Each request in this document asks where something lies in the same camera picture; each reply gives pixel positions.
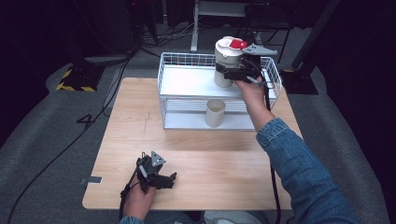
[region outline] paper cup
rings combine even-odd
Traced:
[[[225,103],[219,99],[208,100],[206,103],[205,122],[209,127],[219,127],[224,119]]]

